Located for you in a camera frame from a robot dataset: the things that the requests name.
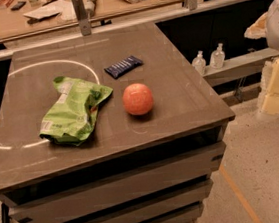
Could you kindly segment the black phone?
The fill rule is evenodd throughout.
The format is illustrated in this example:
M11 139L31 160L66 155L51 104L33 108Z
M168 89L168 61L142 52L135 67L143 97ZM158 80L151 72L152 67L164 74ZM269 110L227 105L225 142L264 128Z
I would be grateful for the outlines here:
M12 11L18 11L19 9L21 9L22 7L24 7L26 4L26 1L18 1L16 3L16 5L12 6L10 9Z

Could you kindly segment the grey low shelf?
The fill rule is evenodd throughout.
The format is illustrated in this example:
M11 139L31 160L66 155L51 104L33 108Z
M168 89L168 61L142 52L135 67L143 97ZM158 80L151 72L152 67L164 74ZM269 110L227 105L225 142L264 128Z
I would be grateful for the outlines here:
M207 65L204 79L212 87L234 81L235 79L260 73L266 61L278 57L279 52L271 48L261 49L242 56L227 59L222 68Z

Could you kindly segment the red apple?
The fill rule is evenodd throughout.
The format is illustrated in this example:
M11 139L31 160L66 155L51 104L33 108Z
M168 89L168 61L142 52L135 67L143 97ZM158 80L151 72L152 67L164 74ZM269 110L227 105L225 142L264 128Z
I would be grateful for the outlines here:
M131 115L145 115L153 108L153 93L145 84L130 84L123 92L122 104Z

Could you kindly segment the wooden background desk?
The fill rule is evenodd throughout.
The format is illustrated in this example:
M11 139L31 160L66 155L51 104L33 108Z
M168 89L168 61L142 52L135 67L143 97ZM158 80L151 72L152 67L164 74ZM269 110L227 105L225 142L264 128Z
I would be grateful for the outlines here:
M152 10L160 6L183 2L184 0L142 0L130 4L124 0L97 0L92 22L107 20L125 14L134 14L143 10ZM43 9L54 12L52 18L28 24L27 14L40 6L32 6L28 2L19 11L11 11L9 8L0 10L0 43L8 42L22 37L56 31L69 26L77 25L77 18L74 14L71 0L58 0L52 4L43 6Z

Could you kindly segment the grey drawer cabinet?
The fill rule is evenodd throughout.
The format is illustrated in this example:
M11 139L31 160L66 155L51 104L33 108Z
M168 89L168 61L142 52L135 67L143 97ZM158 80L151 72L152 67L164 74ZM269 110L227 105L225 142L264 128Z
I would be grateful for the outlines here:
M105 72L143 61L115 79ZM201 215L224 154L231 108L153 24L14 54L0 108L0 200L19 223L185 223ZM39 135L69 76L113 89L79 145ZM153 108L125 111L123 92L145 84Z

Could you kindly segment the green chip bag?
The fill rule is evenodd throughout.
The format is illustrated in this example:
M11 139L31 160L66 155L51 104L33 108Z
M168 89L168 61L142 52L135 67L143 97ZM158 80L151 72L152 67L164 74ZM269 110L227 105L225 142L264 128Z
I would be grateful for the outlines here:
M58 76L53 81L60 97L43 117L39 135L55 144L79 146L93 133L99 104L113 89L78 78Z

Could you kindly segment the grey metal bracket post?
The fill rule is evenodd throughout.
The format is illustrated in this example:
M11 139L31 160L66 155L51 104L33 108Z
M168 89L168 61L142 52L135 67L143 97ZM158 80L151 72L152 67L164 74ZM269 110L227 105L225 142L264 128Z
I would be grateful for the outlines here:
M81 34L88 36L91 34L91 26L87 17L86 8L84 8L83 0L71 0L73 3L73 9L75 10L75 16L78 20L78 26L80 27Z

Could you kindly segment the left clear plastic bottle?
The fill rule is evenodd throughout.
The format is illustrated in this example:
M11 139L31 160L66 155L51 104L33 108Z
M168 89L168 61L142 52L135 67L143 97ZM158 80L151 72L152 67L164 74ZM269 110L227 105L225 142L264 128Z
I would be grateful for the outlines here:
M196 56L196 58L194 58L192 60L192 64L191 65L194 67L194 69L196 71L198 71L198 73L200 75L204 75L205 74L206 62L205 62L205 60L203 58L201 50L198 51L197 56Z

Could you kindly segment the white paper sheets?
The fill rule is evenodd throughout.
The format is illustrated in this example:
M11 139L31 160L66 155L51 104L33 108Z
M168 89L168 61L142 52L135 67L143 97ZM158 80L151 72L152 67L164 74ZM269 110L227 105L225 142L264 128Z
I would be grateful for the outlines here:
M63 21L75 19L75 10L72 3L66 0L56 0L24 14L25 17L36 20L46 19L55 15L60 15Z

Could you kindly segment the dark blue snack bar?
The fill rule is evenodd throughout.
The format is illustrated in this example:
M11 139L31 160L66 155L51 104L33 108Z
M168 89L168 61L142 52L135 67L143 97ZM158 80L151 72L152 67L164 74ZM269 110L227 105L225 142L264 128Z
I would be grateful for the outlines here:
M143 61L141 59L129 56L118 63L114 63L110 67L105 68L105 72L117 79L142 64Z

